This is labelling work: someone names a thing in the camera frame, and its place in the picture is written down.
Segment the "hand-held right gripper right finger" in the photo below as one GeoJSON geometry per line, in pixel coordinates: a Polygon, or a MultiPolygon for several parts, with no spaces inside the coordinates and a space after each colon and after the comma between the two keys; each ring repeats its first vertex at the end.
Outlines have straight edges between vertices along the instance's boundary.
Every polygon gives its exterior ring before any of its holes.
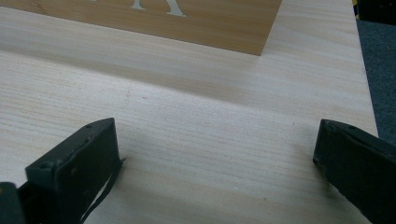
{"type": "Polygon", "coordinates": [[[349,124],[320,122],[313,163],[373,224],[396,224],[396,147],[349,124]]]}

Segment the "black and yellow object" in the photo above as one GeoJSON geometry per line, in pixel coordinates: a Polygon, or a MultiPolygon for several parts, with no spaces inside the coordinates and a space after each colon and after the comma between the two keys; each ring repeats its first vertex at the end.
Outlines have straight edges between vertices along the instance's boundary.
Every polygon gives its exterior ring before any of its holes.
{"type": "Polygon", "coordinates": [[[357,0],[359,19],[396,23],[396,0],[357,0]]]}

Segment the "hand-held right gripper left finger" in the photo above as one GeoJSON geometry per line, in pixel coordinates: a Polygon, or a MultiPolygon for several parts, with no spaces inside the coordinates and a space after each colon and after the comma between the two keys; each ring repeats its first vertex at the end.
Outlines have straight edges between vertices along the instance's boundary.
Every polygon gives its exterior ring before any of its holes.
{"type": "Polygon", "coordinates": [[[123,161],[113,118],[89,123],[25,168],[28,224],[83,224],[111,191],[123,161]]]}

